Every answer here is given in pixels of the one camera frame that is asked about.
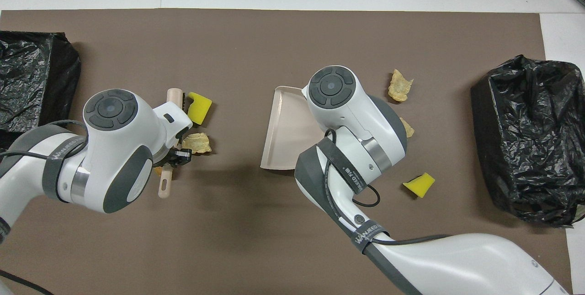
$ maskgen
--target brown table surface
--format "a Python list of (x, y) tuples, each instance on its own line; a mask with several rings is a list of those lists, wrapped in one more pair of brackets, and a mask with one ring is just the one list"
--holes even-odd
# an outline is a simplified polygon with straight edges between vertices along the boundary
[[(213, 153), (175, 173), (170, 198), (157, 197), (154, 174), (115, 214), (45, 197), (27, 206), (0, 247), (0, 268), (56, 294), (398, 294), (303, 196), (292, 172), (259, 168), (274, 88), (303, 87), (329, 64), (351, 68), (387, 101), (393, 69), (415, 79), (408, 101), (392, 107), (416, 133), (407, 157), (374, 181), (382, 203), (367, 209), (371, 218), (395, 239), (506, 237), (571, 288), (564, 230), (493, 206), (473, 137), (472, 84), (517, 54), (545, 57), (537, 14), (3, 11), (0, 29), (66, 33), (82, 61), (72, 118), (110, 88), (152, 106), (170, 87), (213, 100), (196, 129), (209, 134)], [(436, 182), (414, 199), (401, 182), (423, 172)]]

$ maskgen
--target beige dustpan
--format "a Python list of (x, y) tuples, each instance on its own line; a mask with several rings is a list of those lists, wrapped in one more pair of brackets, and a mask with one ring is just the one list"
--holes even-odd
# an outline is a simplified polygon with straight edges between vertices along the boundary
[(301, 89), (276, 87), (260, 167), (294, 169), (299, 154), (322, 138)]

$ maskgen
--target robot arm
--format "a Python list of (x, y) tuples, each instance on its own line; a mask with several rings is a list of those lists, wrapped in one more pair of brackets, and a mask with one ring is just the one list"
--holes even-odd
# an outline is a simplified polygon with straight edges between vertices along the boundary
[(406, 151), (399, 118), (364, 93), (342, 66), (321, 69), (303, 89), (326, 137), (297, 160), (301, 192), (406, 294), (566, 294), (514, 243), (485, 234), (394, 241), (352, 201)]
[[(175, 104), (152, 109), (138, 95), (118, 89), (94, 95), (83, 116), (86, 139), (44, 125), (24, 133), (6, 152), (27, 155), (0, 163), (0, 242), (38, 195), (98, 212), (126, 207), (144, 189), (153, 164), (162, 164), (192, 127)], [(190, 152), (182, 154), (190, 158)]]

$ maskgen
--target velcro strap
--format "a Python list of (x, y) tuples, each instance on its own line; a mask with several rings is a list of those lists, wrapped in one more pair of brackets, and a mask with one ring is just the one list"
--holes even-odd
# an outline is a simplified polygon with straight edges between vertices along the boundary
[(366, 187), (366, 181), (359, 174), (355, 166), (351, 164), (349, 159), (343, 155), (343, 152), (331, 141), (328, 137), (324, 137), (317, 147), (323, 152), (325, 157), (331, 162), (331, 165), (339, 172), (341, 177), (353, 190), (356, 195), (362, 192)]
[(65, 161), (65, 156), (67, 156), (67, 154), (73, 149), (77, 148), (83, 143), (83, 141), (85, 141), (85, 137), (70, 137), (63, 141), (63, 143), (54, 149), (54, 151), (48, 156), (47, 161), (44, 164), (42, 178), (43, 191), (47, 197), (67, 203), (59, 197), (59, 191), (57, 190), (59, 174), (61, 174), (61, 168)]
[(363, 254), (368, 243), (371, 243), (374, 236), (381, 232), (388, 233), (378, 222), (367, 220), (357, 228), (355, 232), (353, 232), (351, 241), (353, 242), (353, 245), (359, 249), (360, 253)]

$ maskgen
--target yellow sponge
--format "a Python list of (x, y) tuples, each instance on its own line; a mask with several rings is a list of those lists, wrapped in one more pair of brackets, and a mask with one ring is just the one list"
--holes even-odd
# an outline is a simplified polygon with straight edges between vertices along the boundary
[(209, 111), (211, 100), (193, 92), (190, 92), (188, 96), (193, 99), (193, 103), (189, 106), (187, 115), (192, 122), (201, 125), (207, 115), (207, 111)]
[(428, 191), (431, 185), (433, 185), (434, 182), (435, 179), (429, 174), (425, 173), (420, 175), (419, 177), (416, 177), (416, 179), (410, 182), (403, 183), (403, 185), (407, 187), (410, 191), (416, 193), (417, 196), (422, 198), (425, 196), (425, 193)]

